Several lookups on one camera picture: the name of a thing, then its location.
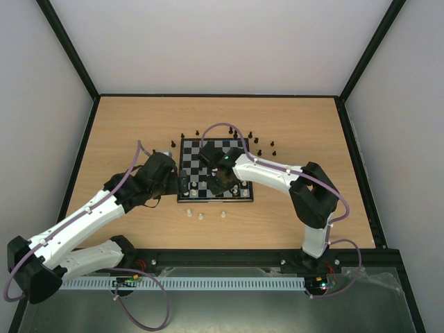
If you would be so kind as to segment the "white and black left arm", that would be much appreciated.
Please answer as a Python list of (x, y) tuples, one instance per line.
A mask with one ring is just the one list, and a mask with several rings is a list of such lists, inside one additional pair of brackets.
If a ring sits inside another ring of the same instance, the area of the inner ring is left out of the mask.
[(86, 204), (52, 228), (30, 239), (17, 236), (7, 245), (9, 282), (16, 282), (31, 304), (50, 298), (64, 282), (108, 268), (128, 268), (135, 247), (122, 235), (102, 244), (77, 247), (109, 222), (150, 199), (187, 190), (185, 171), (139, 168), (135, 175), (117, 173)]

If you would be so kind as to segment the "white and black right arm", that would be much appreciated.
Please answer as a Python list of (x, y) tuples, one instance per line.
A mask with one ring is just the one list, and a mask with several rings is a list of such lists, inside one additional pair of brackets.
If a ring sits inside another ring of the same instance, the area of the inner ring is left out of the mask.
[(208, 189), (220, 194), (240, 182), (255, 182), (289, 195), (299, 220), (305, 225), (302, 262), (312, 272), (327, 263), (332, 215), (339, 198), (334, 185), (315, 163), (290, 166), (259, 157), (249, 158), (238, 148), (214, 157), (200, 157), (210, 170)]

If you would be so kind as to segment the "black and silver chessboard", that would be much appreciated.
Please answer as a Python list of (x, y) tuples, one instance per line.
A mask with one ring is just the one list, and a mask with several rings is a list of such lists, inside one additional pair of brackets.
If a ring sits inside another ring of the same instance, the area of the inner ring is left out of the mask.
[[(202, 188), (201, 183), (207, 183), (207, 175), (209, 171), (204, 167), (198, 160), (198, 152), (200, 148), (199, 138), (184, 138), (181, 139), (180, 145), (180, 170), (185, 170), (189, 176), (189, 196), (184, 196), (184, 194), (177, 195), (178, 203), (208, 203), (208, 202), (253, 202), (253, 184), (252, 182), (247, 182), (246, 187), (242, 186), (242, 182), (234, 186), (239, 190), (238, 195), (233, 194), (233, 189), (225, 191), (222, 194), (214, 195), (206, 187)], [(199, 168), (203, 167), (203, 172), (199, 173)], [(192, 182), (197, 182), (197, 188), (192, 187)], [(191, 190), (197, 190), (197, 196), (192, 196)], [(248, 196), (242, 196), (241, 192), (243, 189), (249, 190)]]

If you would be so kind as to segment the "black enclosure frame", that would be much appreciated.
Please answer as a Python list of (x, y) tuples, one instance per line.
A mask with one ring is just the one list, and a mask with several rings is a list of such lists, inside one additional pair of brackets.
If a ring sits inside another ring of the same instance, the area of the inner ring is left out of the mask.
[(57, 217), (58, 221), (61, 221), (67, 216), (69, 205), (78, 182), (78, 175), (80, 170), (85, 166), (83, 162), (85, 153), (88, 148), (92, 146), (91, 135), (98, 128), (99, 118), (104, 114), (114, 114), (117, 111), (117, 106), (126, 106), (128, 107), (128, 113), (134, 114), (137, 107), (142, 108), (144, 106), (154, 105), (157, 109), (166, 110), (183, 102), (190, 108), (192, 114), (197, 114), (199, 111), (206, 111), (213, 114), (217, 110), (222, 110), (228, 114), (234, 114), (236, 110), (243, 110), (245, 113), (256, 111), (259, 114), (265, 114), (265, 112), (271, 110), (282, 110), (284, 107), (283, 103), (287, 101), (289, 105), (301, 111), (303, 115), (319, 114), (333, 122), (335, 132), (332, 138), (338, 141), (338, 145), (334, 147), (334, 150), (345, 156), (339, 164), (345, 167), (346, 179), (352, 185), (353, 200), (361, 201), (362, 210), (365, 211), (368, 220), (368, 232), (371, 235), (372, 241), (375, 243), (372, 248), (362, 248), (359, 255), (349, 248), (340, 248), (328, 251), (328, 257), (338, 259), (341, 264), (347, 265), (356, 264), (359, 257), (362, 257), (362, 264), (365, 267), (394, 268), (400, 279), (402, 290), (406, 295), (407, 307), (413, 326), (417, 332), (424, 332), (424, 324), (400, 251), (389, 248), (386, 242), (374, 197), (370, 190), (364, 161), (358, 149), (355, 131), (352, 128), (352, 122), (345, 106), (346, 101), (351, 96), (380, 44), (398, 18), (398, 15), (405, 5), (404, 1), (392, 1), (390, 3), (390, 6), (382, 17), (370, 42), (345, 84), (343, 91), (339, 95), (99, 94), (75, 46), (72, 44), (71, 39), (60, 21), (53, 4), (50, 1), (38, 1), (37, 4), (93, 100), (92, 109), (89, 113), (67, 190)]

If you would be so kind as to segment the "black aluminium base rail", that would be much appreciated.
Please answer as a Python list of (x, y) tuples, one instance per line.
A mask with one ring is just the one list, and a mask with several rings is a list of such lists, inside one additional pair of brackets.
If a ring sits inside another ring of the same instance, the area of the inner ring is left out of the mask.
[(338, 273), (343, 267), (395, 267), (403, 269), (398, 250), (328, 249), (319, 259), (312, 259), (301, 250), (152, 250), (121, 249), (114, 242), (75, 250), (63, 255), (62, 261), (73, 264), (72, 271), (85, 275), (101, 269), (140, 268), (155, 273), (166, 267), (279, 267), (283, 273), (324, 275)]

